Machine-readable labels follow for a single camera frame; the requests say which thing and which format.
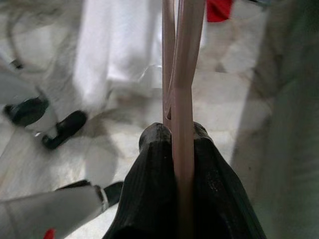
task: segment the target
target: white robotic leg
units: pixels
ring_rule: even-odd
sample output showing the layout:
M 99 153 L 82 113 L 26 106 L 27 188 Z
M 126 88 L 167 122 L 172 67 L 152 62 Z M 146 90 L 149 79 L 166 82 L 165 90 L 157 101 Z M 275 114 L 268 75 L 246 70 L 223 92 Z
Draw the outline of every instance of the white robotic leg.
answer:
M 118 182 L 102 189 L 84 180 L 54 192 L 0 202 L 0 238 L 43 239 L 54 231 L 55 239 L 63 239 L 118 203 L 122 186 Z
M 49 149 L 55 149 L 74 135 L 86 122 L 86 115 L 76 111 L 58 123 L 49 100 L 32 86 L 10 71 L 0 72 L 0 105 L 12 123 L 41 137 Z

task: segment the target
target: red object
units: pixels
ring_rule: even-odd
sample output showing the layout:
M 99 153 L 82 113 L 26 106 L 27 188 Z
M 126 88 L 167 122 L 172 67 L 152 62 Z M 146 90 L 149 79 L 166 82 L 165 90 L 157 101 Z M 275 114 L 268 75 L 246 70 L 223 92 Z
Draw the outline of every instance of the red object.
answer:
M 54 239 L 55 230 L 49 229 L 46 231 L 43 239 Z
M 207 21 L 220 22 L 229 19 L 232 0 L 207 0 Z

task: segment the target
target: white floor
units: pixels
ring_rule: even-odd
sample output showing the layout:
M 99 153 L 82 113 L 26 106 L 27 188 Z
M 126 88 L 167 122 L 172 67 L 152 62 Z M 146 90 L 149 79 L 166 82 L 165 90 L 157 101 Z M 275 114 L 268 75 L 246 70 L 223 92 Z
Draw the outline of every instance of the white floor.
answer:
M 272 113 L 272 101 L 261 94 L 252 70 L 258 60 L 267 12 L 248 1 L 238 0 L 235 6 L 232 20 L 210 24 L 206 29 L 207 45 L 201 50 L 193 84 L 194 120 L 208 130 L 254 202 Z M 78 24 L 78 16 L 72 17 Z M 37 37 L 60 26 L 63 28 L 62 23 L 53 22 L 31 27 L 16 38 L 20 54 L 30 61 L 31 70 L 26 67 L 22 76 L 40 85 L 62 119 L 80 107 L 70 70 L 78 28 L 58 31 L 57 52 L 38 49 L 36 44 Z M 0 50 L 5 52 L 5 34 L 1 32 L 0 36 Z M 154 89 L 151 98 L 116 89 L 105 110 L 91 113 L 80 133 L 48 152 L 30 134 L 1 116 L 1 200 L 54 190 L 84 178 L 101 186 L 123 180 L 139 153 L 142 131 L 155 121 L 161 121 L 160 89 Z M 110 208 L 68 239 L 101 238 L 116 209 Z

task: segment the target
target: white cloth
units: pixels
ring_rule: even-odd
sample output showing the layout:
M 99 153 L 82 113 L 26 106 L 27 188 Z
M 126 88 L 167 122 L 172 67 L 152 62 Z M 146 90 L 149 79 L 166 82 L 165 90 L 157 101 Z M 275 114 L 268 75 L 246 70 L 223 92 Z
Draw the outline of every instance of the white cloth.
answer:
M 161 1 L 86 0 L 73 84 L 87 107 L 117 85 L 160 87 Z

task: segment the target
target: red tip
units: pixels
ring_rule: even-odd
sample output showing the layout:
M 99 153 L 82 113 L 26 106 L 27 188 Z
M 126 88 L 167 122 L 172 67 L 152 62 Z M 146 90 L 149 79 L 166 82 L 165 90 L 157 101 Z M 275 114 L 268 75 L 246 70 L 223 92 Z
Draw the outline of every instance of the red tip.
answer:
M 46 231 L 43 239 L 54 239 L 55 229 L 49 229 Z

